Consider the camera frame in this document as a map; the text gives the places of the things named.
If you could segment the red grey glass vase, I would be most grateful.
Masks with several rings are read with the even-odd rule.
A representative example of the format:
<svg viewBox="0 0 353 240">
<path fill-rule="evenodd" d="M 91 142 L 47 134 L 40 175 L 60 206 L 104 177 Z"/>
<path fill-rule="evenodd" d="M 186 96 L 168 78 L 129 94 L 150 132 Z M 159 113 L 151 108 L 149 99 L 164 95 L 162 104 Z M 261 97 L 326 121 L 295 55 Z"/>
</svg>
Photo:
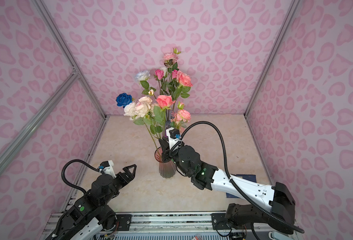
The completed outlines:
<svg viewBox="0 0 353 240">
<path fill-rule="evenodd" d="M 155 160 L 159 163 L 159 174 L 166 179 L 172 178 L 176 173 L 176 167 L 172 161 L 164 163 L 162 161 L 162 149 L 161 147 L 157 148 L 154 153 Z"/>
</svg>

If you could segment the small pink rose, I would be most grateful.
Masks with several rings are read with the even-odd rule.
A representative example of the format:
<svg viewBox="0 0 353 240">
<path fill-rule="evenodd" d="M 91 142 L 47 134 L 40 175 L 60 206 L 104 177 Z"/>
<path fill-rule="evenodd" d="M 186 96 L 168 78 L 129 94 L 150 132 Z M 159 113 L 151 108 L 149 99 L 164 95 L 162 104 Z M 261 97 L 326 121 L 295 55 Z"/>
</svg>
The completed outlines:
<svg viewBox="0 0 353 240">
<path fill-rule="evenodd" d="M 191 114 L 187 110 L 184 109 L 185 105 L 182 102 L 178 102 L 177 111 L 172 114 L 171 118 L 171 127 L 180 130 L 181 132 L 184 131 L 186 125 L 191 120 Z"/>
</svg>

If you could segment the pale peach rose spray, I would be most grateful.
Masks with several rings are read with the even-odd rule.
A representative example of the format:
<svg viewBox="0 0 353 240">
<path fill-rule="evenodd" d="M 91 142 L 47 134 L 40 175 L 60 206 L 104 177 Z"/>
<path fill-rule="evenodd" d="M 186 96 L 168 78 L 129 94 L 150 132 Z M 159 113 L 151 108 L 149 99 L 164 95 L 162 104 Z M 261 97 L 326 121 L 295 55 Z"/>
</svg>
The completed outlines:
<svg viewBox="0 0 353 240">
<path fill-rule="evenodd" d="M 134 106 L 133 123 L 144 126 L 156 148 L 165 128 L 165 112 L 149 96 L 140 98 Z"/>
</svg>

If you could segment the cream rose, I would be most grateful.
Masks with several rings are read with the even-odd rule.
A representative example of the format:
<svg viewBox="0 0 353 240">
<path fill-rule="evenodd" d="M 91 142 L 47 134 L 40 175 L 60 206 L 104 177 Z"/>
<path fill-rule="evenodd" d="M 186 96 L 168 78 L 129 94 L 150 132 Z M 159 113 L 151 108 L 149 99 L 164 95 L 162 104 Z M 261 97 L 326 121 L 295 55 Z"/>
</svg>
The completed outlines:
<svg viewBox="0 0 353 240">
<path fill-rule="evenodd" d="M 144 118 L 139 118 L 135 115 L 135 105 L 137 102 L 132 102 L 131 104 L 127 105 L 124 108 L 124 116 L 129 117 L 129 119 L 131 121 L 133 121 L 133 123 L 135 125 L 138 126 L 144 126 L 148 132 L 148 134 L 150 135 L 150 138 L 155 146 L 155 148 L 157 149 L 157 143 L 155 141 L 156 138 L 156 132 L 151 131 L 151 125 L 152 125 L 152 118 L 150 116 L 150 114 L 146 115 Z"/>
</svg>

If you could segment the dark blue flower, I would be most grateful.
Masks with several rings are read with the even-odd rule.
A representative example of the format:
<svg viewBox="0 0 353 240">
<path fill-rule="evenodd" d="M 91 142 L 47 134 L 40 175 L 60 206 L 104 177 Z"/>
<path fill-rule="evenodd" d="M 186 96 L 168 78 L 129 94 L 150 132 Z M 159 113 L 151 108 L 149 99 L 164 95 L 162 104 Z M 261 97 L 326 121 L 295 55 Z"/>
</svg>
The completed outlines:
<svg viewBox="0 0 353 240">
<path fill-rule="evenodd" d="M 133 102 L 132 96 L 128 95 L 127 93 L 119 94 L 115 100 L 116 100 L 117 106 L 122 108 L 125 108 L 127 105 Z"/>
</svg>

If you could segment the large salmon pink rose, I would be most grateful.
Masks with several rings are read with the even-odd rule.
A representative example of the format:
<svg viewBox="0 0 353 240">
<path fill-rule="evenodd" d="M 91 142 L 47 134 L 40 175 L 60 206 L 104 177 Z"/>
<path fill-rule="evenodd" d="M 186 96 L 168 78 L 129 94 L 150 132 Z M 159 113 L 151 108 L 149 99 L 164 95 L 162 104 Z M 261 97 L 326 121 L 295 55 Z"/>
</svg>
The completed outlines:
<svg viewBox="0 0 353 240">
<path fill-rule="evenodd" d="M 173 104 L 171 105 L 171 109 L 174 111 L 179 98 L 187 99 L 190 96 L 189 91 L 193 87 L 193 84 L 191 77 L 180 70 L 178 70 L 178 81 L 173 80 L 172 71 L 169 73 L 166 89 L 172 98 Z"/>
</svg>

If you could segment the magenta pink rose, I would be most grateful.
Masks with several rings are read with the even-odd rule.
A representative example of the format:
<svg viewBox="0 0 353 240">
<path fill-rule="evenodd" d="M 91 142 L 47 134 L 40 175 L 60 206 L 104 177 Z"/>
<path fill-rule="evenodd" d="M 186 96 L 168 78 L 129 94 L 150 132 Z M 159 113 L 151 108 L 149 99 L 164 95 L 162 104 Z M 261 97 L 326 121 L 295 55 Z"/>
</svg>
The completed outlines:
<svg viewBox="0 0 353 240">
<path fill-rule="evenodd" d="M 163 79 L 163 73 L 164 71 L 161 69 L 158 69 L 155 71 L 155 76 L 156 79 L 158 80 L 159 83 L 159 96 L 157 97 L 157 102 L 160 106 L 161 109 L 163 109 L 163 112 L 165 114 L 165 104 L 166 102 L 164 101 L 164 97 L 163 97 L 163 91 L 162 91 L 162 79 Z"/>
</svg>

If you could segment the hot pink rose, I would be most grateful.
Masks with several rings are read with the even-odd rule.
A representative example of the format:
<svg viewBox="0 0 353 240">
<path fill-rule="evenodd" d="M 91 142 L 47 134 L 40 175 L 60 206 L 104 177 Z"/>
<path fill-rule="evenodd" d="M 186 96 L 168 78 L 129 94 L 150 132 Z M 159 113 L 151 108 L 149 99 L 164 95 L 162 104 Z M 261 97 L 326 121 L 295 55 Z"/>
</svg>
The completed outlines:
<svg viewBox="0 0 353 240">
<path fill-rule="evenodd" d="M 178 81 L 178 70 L 172 71 L 172 79 Z"/>
</svg>

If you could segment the pale blue white rose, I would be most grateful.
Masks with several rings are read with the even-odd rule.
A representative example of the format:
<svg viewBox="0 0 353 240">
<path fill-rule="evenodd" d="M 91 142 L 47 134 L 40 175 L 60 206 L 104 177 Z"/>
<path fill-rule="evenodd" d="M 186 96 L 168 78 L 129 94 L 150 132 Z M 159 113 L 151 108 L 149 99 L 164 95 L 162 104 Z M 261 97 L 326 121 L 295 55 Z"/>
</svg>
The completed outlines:
<svg viewBox="0 0 353 240">
<path fill-rule="evenodd" d="M 141 97 L 135 105 L 135 115 L 139 118 L 144 118 L 146 115 L 154 115 L 153 109 L 156 102 L 155 89 L 150 87 L 148 80 L 150 79 L 150 71 L 145 70 L 139 72 L 135 76 L 140 85 L 143 87 L 144 96 Z"/>
</svg>

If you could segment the purple blue glass vase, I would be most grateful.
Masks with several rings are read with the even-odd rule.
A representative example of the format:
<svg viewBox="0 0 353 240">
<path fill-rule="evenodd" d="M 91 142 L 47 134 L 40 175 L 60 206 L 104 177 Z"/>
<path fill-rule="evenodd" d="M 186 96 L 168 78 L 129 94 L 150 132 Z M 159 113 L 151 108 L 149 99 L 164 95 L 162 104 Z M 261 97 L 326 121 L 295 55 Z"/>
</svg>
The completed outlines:
<svg viewBox="0 0 353 240">
<path fill-rule="evenodd" d="M 172 110 L 166 110 L 165 111 L 165 125 L 164 125 L 164 132 L 166 129 L 171 127 L 171 120 L 174 116 L 174 113 Z"/>
</svg>

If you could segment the coral pink rose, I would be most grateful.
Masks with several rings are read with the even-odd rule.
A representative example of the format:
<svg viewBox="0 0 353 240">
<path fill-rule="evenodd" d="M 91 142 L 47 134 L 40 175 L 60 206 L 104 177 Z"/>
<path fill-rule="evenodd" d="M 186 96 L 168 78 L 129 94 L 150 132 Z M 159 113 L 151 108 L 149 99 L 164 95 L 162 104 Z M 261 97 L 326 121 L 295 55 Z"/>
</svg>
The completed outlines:
<svg viewBox="0 0 353 240">
<path fill-rule="evenodd" d="M 159 95 L 156 103 L 152 107 L 152 116 L 154 119 L 154 129 L 159 138 L 166 137 L 166 129 L 170 127 L 172 110 L 171 107 L 175 101 L 171 96 Z"/>
</svg>

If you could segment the pink white rose with bud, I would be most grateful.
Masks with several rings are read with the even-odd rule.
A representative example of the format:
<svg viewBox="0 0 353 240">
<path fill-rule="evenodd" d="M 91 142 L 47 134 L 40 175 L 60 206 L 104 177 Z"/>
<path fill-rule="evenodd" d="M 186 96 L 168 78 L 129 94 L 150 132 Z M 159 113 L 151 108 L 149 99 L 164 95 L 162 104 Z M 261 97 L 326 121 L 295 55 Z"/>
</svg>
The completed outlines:
<svg viewBox="0 0 353 240">
<path fill-rule="evenodd" d="M 172 71 L 172 70 L 179 70 L 178 68 L 178 55 L 180 54 L 180 52 L 178 51 L 177 48 L 174 48 L 172 50 L 171 53 L 165 53 L 163 55 L 163 64 L 164 64 L 164 67 L 167 67 L 167 76 L 165 78 L 165 91 L 167 93 L 167 96 L 170 96 L 169 93 L 167 92 L 167 89 L 166 89 L 166 84 L 167 84 L 167 81 L 169 80 L 169 73 Z"/>
</svg>

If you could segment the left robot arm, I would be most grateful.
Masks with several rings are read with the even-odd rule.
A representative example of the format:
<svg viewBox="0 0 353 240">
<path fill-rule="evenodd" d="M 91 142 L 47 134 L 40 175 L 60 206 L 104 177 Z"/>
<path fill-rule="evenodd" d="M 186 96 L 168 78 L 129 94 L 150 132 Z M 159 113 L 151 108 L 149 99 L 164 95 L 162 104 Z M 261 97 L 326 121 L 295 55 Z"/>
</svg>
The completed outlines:
<svg viewBox="0 0 353 240">
<path fill-rule="evenodd" d="M 65 177 L 69 164 L 82 163 L 100 173 L 89 190 L 70 183 Z M 115 232 L 120 228 L 120 217 L 108 203 L 116 198 L 120 190 L 134 180 L 137 166 L 130 165 L 115 173 L 112 161 L 105 161 L 98 168 L 81 160 L 70 161 L 62 169 L 62 180 L 68 186 L 80 190 L 83 196 L 65 211 L 56 223 L 47 240 L 96 240 L 102 231 Z"/>
</svg>

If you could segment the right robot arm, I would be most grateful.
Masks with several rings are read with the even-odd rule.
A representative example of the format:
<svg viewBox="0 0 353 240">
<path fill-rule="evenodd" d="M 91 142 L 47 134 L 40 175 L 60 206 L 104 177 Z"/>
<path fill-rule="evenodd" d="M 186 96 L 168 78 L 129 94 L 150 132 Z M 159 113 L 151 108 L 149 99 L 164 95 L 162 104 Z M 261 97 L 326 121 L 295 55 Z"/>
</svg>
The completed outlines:
<svg viewBox="0 0 353 240">
<path fill-rule="evenodd" d="M 161 158 L 172 162 L 180 174 L 200 190 L 224 192 L 248 201 L 247 205 L 229 204 L 225 220 L 231 228 L 264 223 L 288 235 L 303 230 L 294 224 L 296 202 L 288 187 L 255 183 L 203 162 L 194 148 L 177 139 L 161 138 Z"/>
</svg>

